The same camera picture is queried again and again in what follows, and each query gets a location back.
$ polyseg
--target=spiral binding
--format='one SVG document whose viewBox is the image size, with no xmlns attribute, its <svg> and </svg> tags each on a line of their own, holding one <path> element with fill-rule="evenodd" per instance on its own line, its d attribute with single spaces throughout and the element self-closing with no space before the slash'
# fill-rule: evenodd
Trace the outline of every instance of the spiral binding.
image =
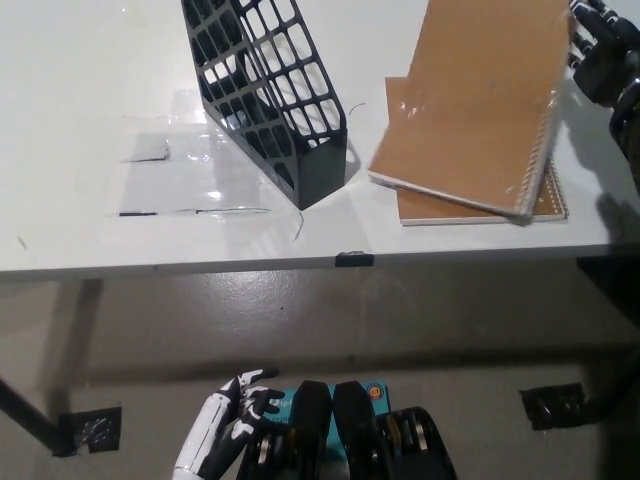
<svg viewBox="0 0 640 480">
<path fill-rule="evenodd" d="M 547 177 L 547 187 L 549 188 L 549 192 L 551 192 L 551 202 L 553 203 L 553 209 L 556 215 L 563 215 L 564 218 L 569 217 L 569 208 L 567 207 L 567 202 L 564 196 L 564 192 L 562 191 L 562 183 L 560 183 L 560 178 L 558 177 L 558 171 L 556 170 L 556 163 L 551 156 L 549 158 L 549 175 Z"/>
<path fill-rule="evenodd" d="M 555 98 L 556 92 L 553 91 L 551 94 L 551 101 L 549 102 L 550 107 L 555 102 Z M 520 193 L 516 200 L 516 210 L 521 213 L 528 213 L 523 212 L 523 209 L 525 209 L 527 205 L 532 205 L 538 195 L 538 192 L 533 188 L 535 186 L 534 183 L 538 180 L 538 177 L 535 174 L 540 170 L 540 153 L 542 146 L 549 135 L 549 117 L 551 116 L 552 111 L 553 108 L 547 108 L 540 118 L 540 126 L 538 127 L 538 132 L 536 133 L 536 137 L 533 142 L 529 164 L 527 165 L 527 170 L 520 186 Z"/>
</svg>

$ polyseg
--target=notebook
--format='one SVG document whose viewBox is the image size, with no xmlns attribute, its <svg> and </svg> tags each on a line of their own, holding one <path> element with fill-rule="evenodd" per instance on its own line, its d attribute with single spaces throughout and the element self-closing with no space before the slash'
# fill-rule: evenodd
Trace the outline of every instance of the notebook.
<svg viewBox="0 0 640 480">
<path fill-rule="evenodd" d="M 531 215 L 569 48 L 566 0 L 430 0 L 403 95 L 369 174 Z"/>
<path fill-rule="evenodd" d="M 405 78 L 387 78 L 387 106 L 389 122 L 393 123 L 402 116 L 402 94 L 406 85 Z M 507 223 L 510 219 L 477 208 L 454 203 L 432 195 L 415 192 L 402 187 L 397 188 L 398 213 L 404 226 L 452 225 L 477 223 Z M 540 188 L 531 218 L 534 222 L 564 220 L 568 210 L 562 189 L 556 175 L 553 160 L 547 164 L 545 177 Z"/>
</svg>

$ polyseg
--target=white robotic hand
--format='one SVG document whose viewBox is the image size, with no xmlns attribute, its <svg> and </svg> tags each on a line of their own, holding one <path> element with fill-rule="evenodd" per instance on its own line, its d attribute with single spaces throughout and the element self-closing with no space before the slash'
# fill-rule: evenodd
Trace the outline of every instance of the white robotic hand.
<svg viewBox="0 0 640 480">
<path fill-rule="evenodd" d="M 267 422 L 265 412 L 278 413 L 270 400 L 284 393 L 252 386 L 278 375 L 276 369 L 255 370 L 238 375 L 211 395 L 196 419 L 173 470 L 173 480 L 218 480 L 253 436 Z M 225 436 L 229 423 L 238 419 Z"/>
</svg>

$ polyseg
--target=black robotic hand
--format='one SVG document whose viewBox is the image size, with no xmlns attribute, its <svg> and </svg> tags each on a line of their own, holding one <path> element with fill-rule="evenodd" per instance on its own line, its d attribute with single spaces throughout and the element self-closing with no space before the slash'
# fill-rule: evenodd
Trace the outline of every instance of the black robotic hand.
<svg viewBox="0 0 640 480">
<path fill-rule="evenodd" d="M 569 6 L 592 37 L 573 33 L 573 79 L 589 100 L 613 108 L 609 130 L 640 191 L 640 31 L 602 0 L 571 0 Z"/>
</svg>

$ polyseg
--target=clear plastic cover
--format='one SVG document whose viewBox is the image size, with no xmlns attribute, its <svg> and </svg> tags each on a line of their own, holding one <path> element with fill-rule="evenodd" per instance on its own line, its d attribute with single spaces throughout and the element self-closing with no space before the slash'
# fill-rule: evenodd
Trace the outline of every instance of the clear plastic cover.
<svg viewBox="0 0 640 480">
<path fill-rule="evenodd" d="M 566 0 L 431 0 L 371 176 L 531 216 L 557 127 L 568 18 Z"/>
</svg>

